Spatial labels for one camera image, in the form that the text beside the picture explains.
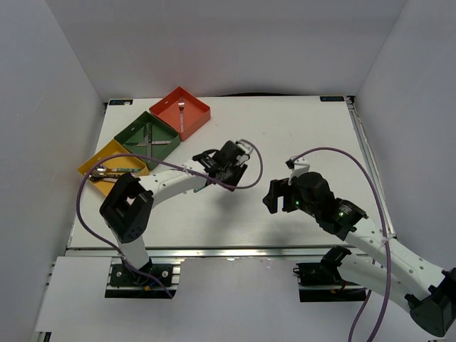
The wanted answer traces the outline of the pink handled knife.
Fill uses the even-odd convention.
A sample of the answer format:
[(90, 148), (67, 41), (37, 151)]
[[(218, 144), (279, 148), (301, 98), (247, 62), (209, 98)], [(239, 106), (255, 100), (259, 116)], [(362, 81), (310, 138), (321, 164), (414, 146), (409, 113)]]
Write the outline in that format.
[(136, 145), (136, 147), (147, 147), (149, 145), (169, 145), (171, 140), (153, 140), (152, 142), (141, 142)]

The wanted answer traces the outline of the pink handled fork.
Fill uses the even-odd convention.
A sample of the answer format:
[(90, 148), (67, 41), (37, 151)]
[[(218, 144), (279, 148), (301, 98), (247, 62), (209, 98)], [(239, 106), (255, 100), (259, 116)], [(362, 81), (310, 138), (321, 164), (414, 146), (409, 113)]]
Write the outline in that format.
[(185, 129), (185, 122), (184, 122), (184, 110), (185, 110), (185, 102), (183, 100), (178, 101), (178, 109), (180, 114), (180, 132), (183, 133)]

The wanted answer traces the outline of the brown handled knife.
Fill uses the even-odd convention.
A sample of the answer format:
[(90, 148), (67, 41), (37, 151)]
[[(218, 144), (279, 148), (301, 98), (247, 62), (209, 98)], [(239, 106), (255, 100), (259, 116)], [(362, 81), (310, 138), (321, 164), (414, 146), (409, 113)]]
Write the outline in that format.
[(151, 157), (152, 156), (152, 124), (148, 123), (147, 124), (147, 156)]

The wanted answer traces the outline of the green handled knife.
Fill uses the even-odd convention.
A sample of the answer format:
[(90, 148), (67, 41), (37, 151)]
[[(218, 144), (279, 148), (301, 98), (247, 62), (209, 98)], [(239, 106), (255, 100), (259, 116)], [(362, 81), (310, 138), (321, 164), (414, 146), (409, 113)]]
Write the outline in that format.
[(144, 127), (144, 139), (143, 139), (143, 142), (147, 142), (147, 125)]

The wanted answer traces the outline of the green handled spoon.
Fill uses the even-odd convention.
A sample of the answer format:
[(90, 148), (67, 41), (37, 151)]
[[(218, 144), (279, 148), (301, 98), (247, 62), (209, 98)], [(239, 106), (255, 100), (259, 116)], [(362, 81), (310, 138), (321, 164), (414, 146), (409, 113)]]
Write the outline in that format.
[(121, 167), (115, 167), (115, 168), (109, 168), (104, 165), (98, 166), (95, 169), (96, 172), (106, 172), (106, 173), (137, 173), (140, 172), (140, 168), (121, 168)]

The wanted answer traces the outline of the brown handled spoon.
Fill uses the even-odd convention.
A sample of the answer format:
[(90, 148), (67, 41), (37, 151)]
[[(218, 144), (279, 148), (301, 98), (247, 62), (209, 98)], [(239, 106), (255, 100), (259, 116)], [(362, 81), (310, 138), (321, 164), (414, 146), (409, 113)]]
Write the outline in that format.
[(118, 179), (121, 176), (119, 173), (106, 173), (106, 172), (92, 172), (89, 174), (88, 179), (93, 181), (99, 181), (102, 179)]

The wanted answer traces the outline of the green handled fork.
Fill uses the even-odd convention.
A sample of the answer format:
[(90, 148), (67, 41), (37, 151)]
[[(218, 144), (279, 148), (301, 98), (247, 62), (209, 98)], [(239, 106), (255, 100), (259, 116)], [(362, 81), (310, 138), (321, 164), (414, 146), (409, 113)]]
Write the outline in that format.
[(203, 189), (205, 189), (207, 186), (208, 185), (203, 185), (201, 187), (195, 188), (195, 189), (193, 189), (193, 192), (198, 193), (198, 192), (202, 191)]

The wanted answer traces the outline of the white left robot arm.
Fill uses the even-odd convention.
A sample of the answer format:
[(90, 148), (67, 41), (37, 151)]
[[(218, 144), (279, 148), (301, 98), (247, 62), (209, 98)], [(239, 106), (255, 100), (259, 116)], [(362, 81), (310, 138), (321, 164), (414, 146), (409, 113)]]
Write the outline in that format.
[(127, 265), (134, 284), (150, 278), (150, 257), (142, 238), (151, 211), (162, 202), (210, 184), (235, 187), (247, 169), (252, 149), (240, 141), (227, 141), (219, 150), (208, 150), (186, 163), (145, 177), (120, 176), (100, 207)]

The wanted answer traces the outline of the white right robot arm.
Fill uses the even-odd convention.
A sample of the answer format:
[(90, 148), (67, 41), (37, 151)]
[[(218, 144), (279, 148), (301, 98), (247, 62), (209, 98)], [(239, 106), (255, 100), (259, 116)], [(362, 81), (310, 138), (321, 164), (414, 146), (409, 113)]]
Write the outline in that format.
[(272, 214), (300, 210), (316, 220), (323, 231), (360, 249), (371, 264), (347, 248), (336, 246), (321, 262), (322, 277), (330, 284), (342, 280), (366, 287), (410, 314), (422, 330), (443, 337), (455, 322), (455, 270), (436, 266), (410, 251), (395, 237), (384, 237), (366, 212), (337, 198), (317, 172), (272, 180), (263, 203)]

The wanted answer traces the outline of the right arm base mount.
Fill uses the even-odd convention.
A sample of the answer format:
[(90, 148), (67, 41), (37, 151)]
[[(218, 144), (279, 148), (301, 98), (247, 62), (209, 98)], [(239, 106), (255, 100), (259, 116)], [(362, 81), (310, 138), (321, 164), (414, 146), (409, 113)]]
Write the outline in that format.
[(366, 290), (342, 279), (338, 267), (344, 257), (351, 254), (345, 247), (331, 248), (320, 262), (298, 263), (293, 273), (298, 279), (301, 303), (361, 302)]

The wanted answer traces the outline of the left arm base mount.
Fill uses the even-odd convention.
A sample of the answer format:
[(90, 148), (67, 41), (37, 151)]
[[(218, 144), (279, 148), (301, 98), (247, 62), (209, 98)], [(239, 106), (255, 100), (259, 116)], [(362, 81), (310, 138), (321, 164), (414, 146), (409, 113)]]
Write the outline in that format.
[(171, 259), (151, 259), (142, 269), (148, 276), (131, 272), (123, 260), (114, 258), (111, 261), (105, 287), (107, 299), (171, 299), (174, 296), (180, 279), (180, 261)]

